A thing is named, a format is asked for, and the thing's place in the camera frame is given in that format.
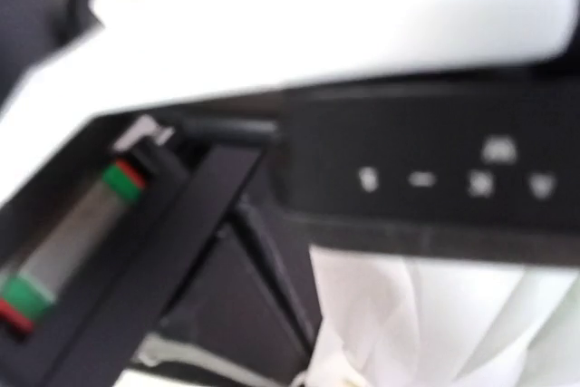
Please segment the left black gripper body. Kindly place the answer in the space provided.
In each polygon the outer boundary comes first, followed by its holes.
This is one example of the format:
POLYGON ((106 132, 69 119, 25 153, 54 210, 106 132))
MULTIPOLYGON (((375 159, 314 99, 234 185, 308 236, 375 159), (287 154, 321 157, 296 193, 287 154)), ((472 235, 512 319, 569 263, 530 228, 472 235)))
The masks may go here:
POLYGON ((1 210, 1 383, 289 385, 317 294, 269 187, 276 130, 141 113, 75 133, 1 210))

